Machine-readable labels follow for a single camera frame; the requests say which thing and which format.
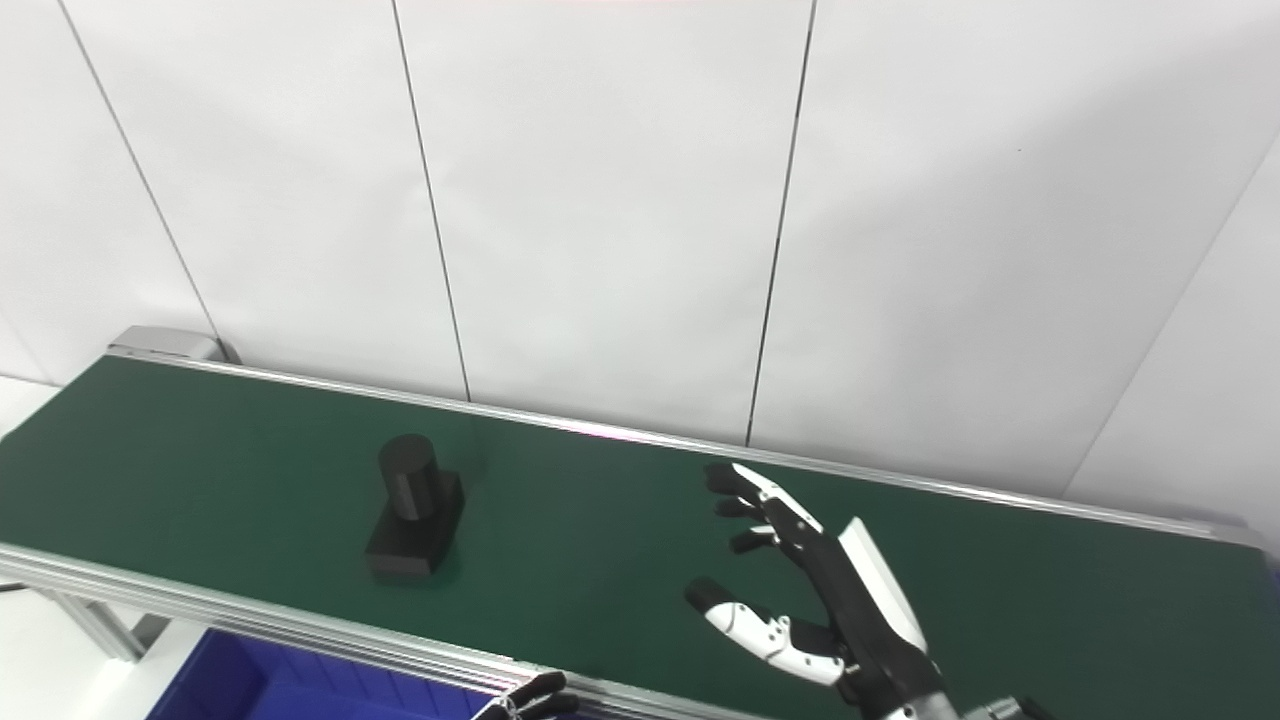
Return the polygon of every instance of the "panel seam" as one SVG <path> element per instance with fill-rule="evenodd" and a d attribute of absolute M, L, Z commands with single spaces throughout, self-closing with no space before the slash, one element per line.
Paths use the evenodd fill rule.
<path fill-rule="evenodd" d="M 1240 206 L 1240 200 L 1243 200 L 1244 196 L 1249 192 L 1249 187 L 1253 184 L 1253 179 L 1257 177 L 1258 170 L 1262 169 L 1262 165 L 1271 156 L 1271 151 L 1276 147 L 1277 142 L 1280 142 L 1280 127 L 1276 127 L 1275 132 L 1272 132 L 1271 142 L 1266 145 L 1266 149 L 1262 151 L 1262 158 L 1257 161 L 1257 164 L 1253 165 L 1253 170 L 1249 173 L 1249 177 L 1244 181 L 1244 184 L 1240 187 L 1240 192 L 1236 193 L 1235 200 L 1231 202 L 1231 206 L 1226 210 L 1226 215 L 1222 217 L 1222 222 L 1219 223 L 1217 231 L 1213 232 L 1212 238 L 1208 241 L 1204 250 L 1201 252 L 1199 260 L 1196 263 L 1196 268 L 1187 274 L 1187 281 L 1183 282 L 1181 291 L 1179 291 L 1178 297 L 1169 305 L 1169 313 L 1165 314 L 1165 319 L 1160 323 L 1160 328 L 1156 329 L 1155 334 L 1152 334 L 1151 342 L 1147 343 L 1146 351 L 1143 351 L 1142 357 L 1134 365 L 1133 373 L 1129 374 L 1129 379 L 1125 382 L 1124 388 L 1121 388 L 1120 392 L 1116 393 L 1116 400 L 1114 404 L 1111 404 L 1111 410 L 1108 410 L 1106 416 L 1102 418 L 1102 421 L 1098 424 L 1097 432 L 1093 433 L 1093 439 L 1089 441 L 1089 445 L 1084 448 L 1084 452 L 1080 454 L 1080 460 L 1075 464 L 1075 469 L 1071 470 L 1071 475 L 1068 478 L 1066 484 L 1064 484 L 1062 489 L 1059 491 L 1057 495 L 1059 497 L 1065 498 L 1068 491 L 1071 489 L 1071 486 L 1075 483 L 1075 479 L 1080 475 L 1080 469 L 1084 468 L 1084 462 L 1089 459 L 1089 455 L 1093 454 L 1093 448 L 1094 446 L 1098 445 L 1098 439 L 1102 438 L 1102 433 L 1111 423 L 1111 418 L 1116 414 L 1116 410 L 1120 407 L 1120 404 L 1124 402 L 1124 396 L 1129 393 L 1129 388 L 1133 387 L 1133 383 L 1138 378 L 1138 374 L 1142 372 L 1143 365 L 1146 365 L 1147 360 L 1151 357 L 1152 350 L 1155 350 L 1156 345 L 1160 342 L 1161 336 L 1165 334 L 1165 329 L 1169 327 L 1169 322 L 1178 313 L 1178 307 L 1183 304 L 1183 299 L 1187 297 L 1187 291 L 1190 290 L 1192 283 L 1196 281 L 1196 277 L 1199 275 L 1201 269 L 1204 266 L 1204 261 L 1208 259 L 1210 252 L 1213 251 L 1213 247 L 1217 246 L 1219 238 L 1222 237 L 1222 231 L 1226 229 L 1228 223 L 1231 222 L 1231 217 L 1235 215 L 1236 208 Z"/>
<path fill-rule="evenodd" d="M 58 0 L 58 8 L 63 13 L 63 18 L 67 20 L 67 27 L 72 31 L 72 37 L 76 40 L 76 46 L 79 49 L 81 58 L 84 59 L 84 65 L 88 67 L 88 74 L 93 78 L 93 85 L 97 87 L 99 96 L 102 97 L 102 104 L 106 105 L 106 111 L 111 115 L 111 123 L 115 124 L 115 132 L 120 136 L 120 141 L 124 143 L 125 152 L 129 154 L 129 161 L 133 164 L 134 172 L 138 174 L 138 179 L 142 182 L 142 190 L 147 193 L 147 200 L 151 202 L 151 208 L 156 213 L 156 218 L 160 219 L 160 227 L 164 229 L 165 237 L 169 240 L 169 246 L 173 249 L 174 256 L 178 258 L 178 265 L 182 268 L 183 274 L 187 277 L 187 284 L 191 286 L 191 292 L 196 296 L 196 302 L 200 304 L 200 311 L 204 313 L 205 320 L 209 323 L 209 329 L 214 332 L 214 340 L 218 342 L 219 348 L 223 351 L 224 356 L 230 357 L 232 355 L 227 351 L 227 346 L 223 342 L 223 336 L 218 332 L 218 324 L 214 323 L 214 316 L 209 311 L 209 305 L 205 302 L 205 297 L 200 293 L 200 288 L 196 286 L 196 278 L 191 274 L 191 268 L 187 265 L 187 259 L 183 258 L 182 250 L 178 249 L 178 241 L 173 236 L 173 229 L 169 227 L 169 220 L 164 215 L 164 210 L 160 209 L 160 201 L 156 199 L 155 191 L 151 188 L 151 182 L 147 181 L 147 174 L 142 170 L 142 163 L 138 161 L 138 155 L 133 150 L 133 143 L 129 142 L 128 135 L 124 132 L 124 124 L 120 122 L 120 117 L 115 113 L 115 106 L 111 104 L 111 99 L 106 95 L 106 86 L 102 85 L 102 78 L 97 74 L 97 68 L 93 67 L 93 60 L 88 56 L 88 49 L 84 46 L 84 41 L 81 38 L 79 29 L 76 27 L 76 22 L 72 20 L 72 14 L 67 9 L 64 0 Z"/>
<path fill-rule="evenodd" d="M 467 363 L 462 354 L 462 332 L 458 329 L 458 313 L 453 302 L 453 286 L 449 282 L 449 264 L 444 259 L 444 240 L 440 237 L 440 218 L 435 211 L 435 192 L 431 188 L 431 173 L 426 168 L 426 145 L 422 141 L 422 123 L 417 117 L 417 97 L 413 94 L 413 77 L 408 69 L 408 53 L 404 50 L 404 31 L 401 28 L 399 4 L 392 0 L 392 17 L 396 19 L 396 41 L 399 44 L 401 64 L 404 67 L 404 86 L 408 90 L 408 106 L 413 114 L 413 135 L 417 137 L 417 155 L 422 161 L 422 179 L 426 182 L 426 201 L 431 210 L 431 228 L 435 232 L 435 249 L 440 255 L 440 273 L 444 275 L 444 295 L 449 301 L 449 319 L 453 322 L 453 342 L 458 347 L 458 369 L 462 372 L 462 392 L 471 401 L 471 383 L 467 379 Z"/>
<path fill-rule="evenodd" d="M 764 366 L 764 341 L 769 334 L 769 313 L 773 310 L 773 286 L 778 274 L 778 254 L 782 250 L 782 227 L 787 217 L 787 197 L 791 192 L 791 169 L 795 165 L 796 136 L 800 133 L 800 108 L 804 104 L 804 83 L 809 74 L 809 49 L 813 46 L 813 22 L 818 14 L 818 0 L 809 4 L 809 27 L 805 31 L 804 55 L 800 60 L 800 85 L 796 91 L 796 111 L 791 120 L 791 143 L 787 147 L 787 169 L 782 177 L 782 201 L 778 206 L 778 227 L 773 236 L 773 259 L 769 263 L 769 286 L 764 295 L 764 320 L 760 323 L 760 345 L 755 355 L 755 378 L 751 380 L 751 405 L 746 415 L 746 437 L 744 446 L 751 445 L 751 430 L 755 427 L 755 401 L 760 395 L 760 369 Z"/>

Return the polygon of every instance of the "black object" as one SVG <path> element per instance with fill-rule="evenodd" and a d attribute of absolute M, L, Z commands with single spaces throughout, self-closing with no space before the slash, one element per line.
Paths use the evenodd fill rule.
<path fill-rule="evenodd" d="M 419 434 L 392 438 L 378 454 L 388 502 L 365 547 L 378 574 L 434 573 L 444 560 L 462 515 L 462 483 L 442 471 L 431 441 Z"/>

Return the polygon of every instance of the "white wall panel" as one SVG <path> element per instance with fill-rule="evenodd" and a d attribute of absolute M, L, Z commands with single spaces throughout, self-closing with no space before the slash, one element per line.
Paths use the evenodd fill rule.
<path fill-rule="evenodd" d="M 0 309 L 0 377 L 49 382 Z"/>
<path fill-rule="evenodd" d="M 58 388 L 42 383 L 0 378 L 0 437 L 13 432 L 40 410 Z"/>
<path fill-rule="evenodd" d="M 402 0 L 472 397 L 742 442 L 805 0 Z"/>
<path fill-rule="evenodd" d="M 389 3 L 68 5 L 247 364 L 462 395 Z"/>
<path fill-rule="evenodd" d="M 132 324 L 210 332 L 52 0 L 0 3 L 0 307 L 56 383 Z"/>
<path fill-rule="evenodd" d="M 1280 553 L 1276 278 L 1280 143 L 1080 466 L 1069 498 L 1234 516 L 1263 532 Z"/>
<path fill-rule="evenodd" d="M 1276 68 L 1274 1 L 820 0 L 751 443 L 1061 492 Z"/>

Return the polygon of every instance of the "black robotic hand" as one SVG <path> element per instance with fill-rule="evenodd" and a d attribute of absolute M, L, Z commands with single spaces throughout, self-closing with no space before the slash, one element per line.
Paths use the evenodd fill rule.
<path fill-rule="evenodd" d="M 471 720 L 545 720 L 577 712 L 577 696 L 563 689 L 563 673 L 543 673 L 493 698 Z"/>

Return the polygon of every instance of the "black block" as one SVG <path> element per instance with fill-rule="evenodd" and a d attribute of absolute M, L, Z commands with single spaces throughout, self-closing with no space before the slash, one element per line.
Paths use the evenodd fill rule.
<path fill-rule="evenodd" d="M 387 575 L 430 575 L 439 569 L 465 503 L 457 473 L 440 471 L 434 512 L 421 520 L 403 520 L 390 502 L 383 507 L 365 556 L 369 568 Z"/>

